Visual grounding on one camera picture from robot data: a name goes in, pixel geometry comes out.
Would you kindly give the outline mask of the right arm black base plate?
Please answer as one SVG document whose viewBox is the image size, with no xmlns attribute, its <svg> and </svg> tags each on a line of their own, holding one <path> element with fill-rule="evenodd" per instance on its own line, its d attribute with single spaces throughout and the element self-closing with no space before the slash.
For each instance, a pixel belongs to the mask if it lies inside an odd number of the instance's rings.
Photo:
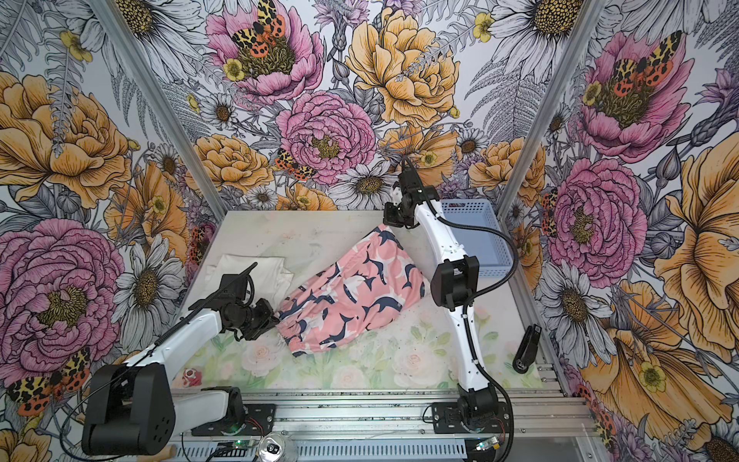
<svg viewBox="0 0 739 462">
<path fill-rule="evenodd" d="M 432 402 L 423 414 L 425 423 L 433 426 L 435 434 L 504 434 L 510 431 L 513 413 L 501 403 L 498 412 L 463 411 L 457 402 Z"/>
</svg>

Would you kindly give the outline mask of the pink patterned garment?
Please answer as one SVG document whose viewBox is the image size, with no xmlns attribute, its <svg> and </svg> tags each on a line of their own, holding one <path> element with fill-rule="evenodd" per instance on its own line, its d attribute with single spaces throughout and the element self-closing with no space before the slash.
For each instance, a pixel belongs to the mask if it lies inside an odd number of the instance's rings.
<svg viewBox="0 0 739 462">
<path fill-rule="evenodd" d="M 277 329 L 293 356 L 342 348 L 395 321 L 426 295 L 423 273 L 379 225 L 280 304 Z"/>
</svg>

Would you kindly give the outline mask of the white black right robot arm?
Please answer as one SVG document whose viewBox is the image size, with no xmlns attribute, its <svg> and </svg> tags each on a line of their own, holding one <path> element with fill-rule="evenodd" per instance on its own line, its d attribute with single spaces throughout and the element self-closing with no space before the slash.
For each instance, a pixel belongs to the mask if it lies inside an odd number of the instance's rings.
<svg viewBox="0 0 739 462">
<path fill-rule="evenodd" d="M 429 187 L 404 190 L 394 184 L 385 204 L 383 223 L 392 227 L 421 227 L 433 251 L 436 269 L 430 281 L 434 303 L 446 309 L 459 352 L 458 409 L 462 425 L 481 430 L 500 409 L 494 379 L 485 371 L 475 330 L 473 300 L 479 281 L 479 261 L 467 254 L 454 232 L 466 230 L 500 236 L 495 229 L 449 221 L 439 200 L 427 196 Z"/>
</svg>

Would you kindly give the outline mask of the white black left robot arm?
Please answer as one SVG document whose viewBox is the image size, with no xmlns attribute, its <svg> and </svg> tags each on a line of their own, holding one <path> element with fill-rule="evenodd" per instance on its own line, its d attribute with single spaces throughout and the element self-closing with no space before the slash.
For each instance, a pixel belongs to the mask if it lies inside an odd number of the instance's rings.
<svg viewBox="0 0 739 462">
<path fill-rule="evenodd" d="M 266 435 L 273 429 L 273 404 L 246 405 L 236 386 L 204 388 L 176 398 L 172 385 L 198 350 L 224 331 L 253 341 L 277 324 L 273 308 L 260 298 L 204 301 L 162 339 L 117 366 L 92 376 L 81 447 L 89 456 L 153 455 L 172 437 L 187 431 L 198 436 Z"/>
</svg>

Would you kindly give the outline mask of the white t-shirt with robot print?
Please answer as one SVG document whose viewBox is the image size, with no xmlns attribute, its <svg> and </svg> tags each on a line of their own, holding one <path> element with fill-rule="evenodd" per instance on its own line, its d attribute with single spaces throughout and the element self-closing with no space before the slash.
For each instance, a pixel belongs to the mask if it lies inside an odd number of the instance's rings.
<svg viewBox="0 0 739 462">
<path fill-rule="evenodd" d="M 280 302 L 288 294 L 294 274 L 285 267 L 282 257 L 247 257 L 233 254 L 224 254 L 215 265 L 206 267 L 206 286 L 203 296 L 215 292 L 221 284 L 223 275 L 236 275 L 256 263 L 256 268 L 250 273 L 255 287 L 255 296 L 265 298 L 277 310 Z"/>
</svg>

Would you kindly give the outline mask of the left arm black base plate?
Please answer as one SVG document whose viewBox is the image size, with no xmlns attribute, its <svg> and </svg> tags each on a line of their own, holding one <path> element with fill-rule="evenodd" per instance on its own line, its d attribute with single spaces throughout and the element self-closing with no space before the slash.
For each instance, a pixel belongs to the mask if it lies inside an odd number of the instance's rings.
<svg viewBox="0 0 739 462">
<path fill-rule="evenodd" d="M 221 421 L 204 423 L 191 430 L 196 437 L 264 437 L 273 431 L 277 406 L 266 403 L 248 403 L 244 411 L 236 417 L 226 417 Z"/>
</svg>

